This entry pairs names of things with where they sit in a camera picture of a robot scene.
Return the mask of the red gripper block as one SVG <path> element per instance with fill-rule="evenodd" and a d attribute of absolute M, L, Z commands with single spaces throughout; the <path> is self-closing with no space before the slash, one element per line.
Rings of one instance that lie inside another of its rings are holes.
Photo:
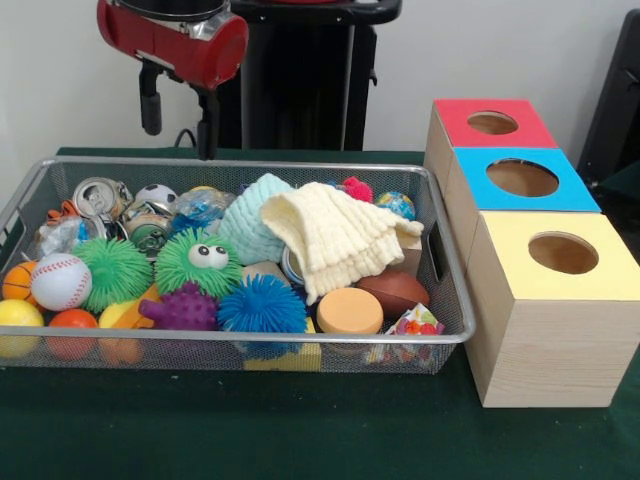
<path fill-rule="evenodd" d="M 114 49 L 144 60 L 139 74 L 141 124 L 157 136 L 162 131 L 157 78 L 162 68 L 201 87 L 197 125 L 201 160 L 215 158 L 220 105 L 215 89 L 231 80 L 247 52 L 249 27 L 228 1 L 99 1 L 97 24 Z"/>

